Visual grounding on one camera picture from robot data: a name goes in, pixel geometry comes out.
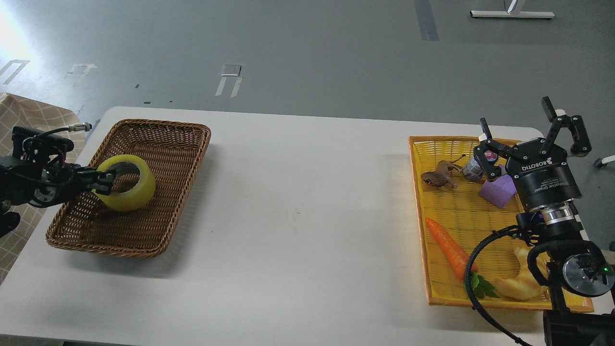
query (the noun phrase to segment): wicker basket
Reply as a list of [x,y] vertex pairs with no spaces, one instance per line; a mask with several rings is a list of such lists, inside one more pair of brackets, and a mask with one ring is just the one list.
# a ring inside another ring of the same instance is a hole
[[[115,212],[92,192],[64,204],[46,234],[47,243],[66,250],[120,257],[154,257],[163,253],[184,208],[207,150],[211,132],[201,124],[126,119],[115,124],[90,166],[120,154],[143,158],[156,178],[156,193],[142,208]],[[138,175],[127,174],[114,191],[133,186]]]
[[[446,256],[433,239],[424,224],[429,217],[445,227],[451,237],[469,254],[474,247],[492,230],[499,230],[516,224],[515,216],[523,212],[518,200],[512,199],[504,209],[479,197],[481,183],[466,180],[458,172],[453,180],[459,185],[452,189],[448,185],[435,188],[425,184],[420,176],[423,172],[433,171],[441,160],[452,161],[462,154],[466,157],[457,163],[465,165],[470,160],[472,150],[478,145],[476,137],[410,137],[410,159],[415,185],[416,207],[418,211],[421,255],[427,301],[430,305],[455,305],[470,307],[463,283],[454,275]],[[507,145],[518,141],[499,140]],[[519,263],[513,253],[523,241],[503,238],[487,246],[477,258],[480,274],[487,280],[496,277],[513,278],[519,273]],[[567,291],[564,292],[566,304],[574,312],[592,312],[589,298],[583,298]],[[495,299],[486,297],[481,303],[491,308],[511,308],[519,310],[551,309],[549,293],[526,301]]]

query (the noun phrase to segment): robotic arm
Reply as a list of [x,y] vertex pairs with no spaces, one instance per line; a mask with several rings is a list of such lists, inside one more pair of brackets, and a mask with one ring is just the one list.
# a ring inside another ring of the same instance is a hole
[[84,191],[109,195],[116,173],[98,172],[92,167],[66,163],[74,143],[55,135],[61,131],[89,131],[88,123],[43,132],[15,126],[13,154],[0,157],[0,237],[15,229],[21,217],[11,206],[28,203],[49,207],[71,201]]
[[[490,181],[502,174],[501,168],[492,166],[482,153],[491,150],[507,160],[507,174],[514,181],[525,212],[517,215],[516,226],[501,230],[500,235],[495,232],[492,239],[479,244],[470,259],[473,262],[482,248],[496,238],[510,235],[525,240],[533,247],[528,256],[530,272],[539,284],[550,289],[553,310],[544,313],[547,345],[599,345],[594,343],[599,337],[615,342],[613,314],[571,313],[563,297],[562,288],[584,297],[601,296],[613,290],[615,272],[598,246],[581,237],[583,226],[573,203],[581,197],[581,192],[566,162],[567,151],[554,144],[560,129],[565,127],[570,130],[574,140],[570,148],[571,156],[587,155],[592,147],[583,119],[579,115],[568,116],[560,110],[556,111],[548,97],[542,98],[542,107],[551,122],[547,137],[518,143],[513,147],[494,140],[485,119],[480,120],[483,134],[479,137],[480,145],[474,148],[474,157]],[[543,277],[536,264],[538,255],[543,252],[551,258],[547,264],[549,278]],[[472,300],[471,289],[466,287],[466,290]],[[491,324],[516,342],[525,344],[488,316],[477,299],[472,302]]]

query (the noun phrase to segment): toy carrot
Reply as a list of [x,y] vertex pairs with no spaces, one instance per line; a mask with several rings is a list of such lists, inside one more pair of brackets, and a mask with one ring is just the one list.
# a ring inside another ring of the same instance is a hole
[[[444,229],[444,227],[442,227],[439,223],[428,217],[425,218],[425,221],[427,222],[427,227],[434,236],[435,241],[446,255],[446,259],[451,265],[455,276],[463,282],[467,260],[470,256],[464,249],[461,248],[461,246],[459,246],[459,244],[457,244],[457,242],[455,242],[453,238],[451,238],[446,229]],[[484,277],[478,275],[478,266],[476,266],[476,263],[472,264],[472,289],[474,289],[474,293],[476,293],[478,298],[484,298],[485,296],[499,298],[499,296],[494,292],[495,287],[493,287],[489,281],[485,280]]]

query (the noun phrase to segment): orange carrot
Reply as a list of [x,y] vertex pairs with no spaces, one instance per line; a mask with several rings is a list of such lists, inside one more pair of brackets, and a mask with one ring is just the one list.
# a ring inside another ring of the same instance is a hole
[[[470,256],[451,238],[448,232],[439,223],[428,217],[425,218],[425,221],[427,222],[427,227],[431,230],[431,234],[434,235],[436,242],[438,242],[438,245],[442,251],[444,251],[446,259],[448,259],[448,263],[451,265],[455,275],[461,281],[464,281],[467,260]],[[476,263],[472,265],[472,271],[478,273]]]

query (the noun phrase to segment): white tape mark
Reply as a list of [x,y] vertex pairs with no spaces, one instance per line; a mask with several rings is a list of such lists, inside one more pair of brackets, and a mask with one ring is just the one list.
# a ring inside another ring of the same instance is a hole
[[7,62],[6,65],[4,65],[4,67],[0,70],[0,75],[2,75],[3,73],[6,72],[6,70],[9,69],[9,67],[11,67],[14,63],[18,63],[21,64],[16,70],[15,72],[13,72],[12,75],[10,75],[3,84],[8,84],[10,83],[14,77],[16,77],[17,74],[19,74],[19,72],[21,72],[23,70],[24,67],[26,67],[26,65],[30,62],[30,60],[11,60],[9,62]]
[[76,63],[73,64],[73,68],[71,68],[71,70],[69,72],[66,72],[66,76],[64,76],[64,79],[66,79],[66,77],[68,77],[71,74],[74,74],[75,70],[77,69],[77,67],[85,67],[85,70],[83,71],[83,73],[81,73],[81,77],[79,77],[79,79],[77,79],[77,81],[75,82],[75,84],[73,84],[73,86],[78,86],[81,84],[81,82],[83,82],[85,76],[90,73],[90,70],[92,68],[98,68],[98,66],[94,65],[93,63]]
[[239,92],[239,86],[241,86],[241,80],[243,80],[243,77],[237,77],[237,80],[235,81],[235,86],[232,88],[231,97],[237,96],[237,93]]
[[218,84],[218,91],[216,91],[216,96],[222,95],[222,90],[224,90],[225,84],[226,84],[226,77],[220,78],[220,84]]

